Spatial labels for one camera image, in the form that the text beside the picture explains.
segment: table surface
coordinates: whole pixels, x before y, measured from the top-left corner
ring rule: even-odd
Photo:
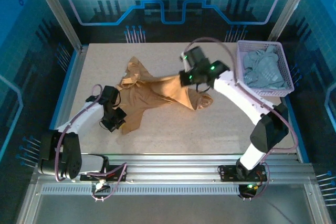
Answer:
[[[210,61],[221,60],[230,67],[228,53],[214,43],[199,43]],[[236,43],[226,43],[236,54]],[[91,88],[99,83],[114,86],[124,75],[128,61],[136,56],[153,76],[177,74],[183,69],[179,56],[187,43],[90,44],[79,79],[71,115],[83,107]],[[213,104],[191,111],[180,104],[169,104],[145,111],[138,130],[122,135],[110,133],[97,123],[80,140],[82,153],[96,154],[239,154],[250,144],[254,129],[250,119],[225,96],[209,90]],[[279,104],[277,97],[266,97]],[[288,134],[277,147],[292,147]]]

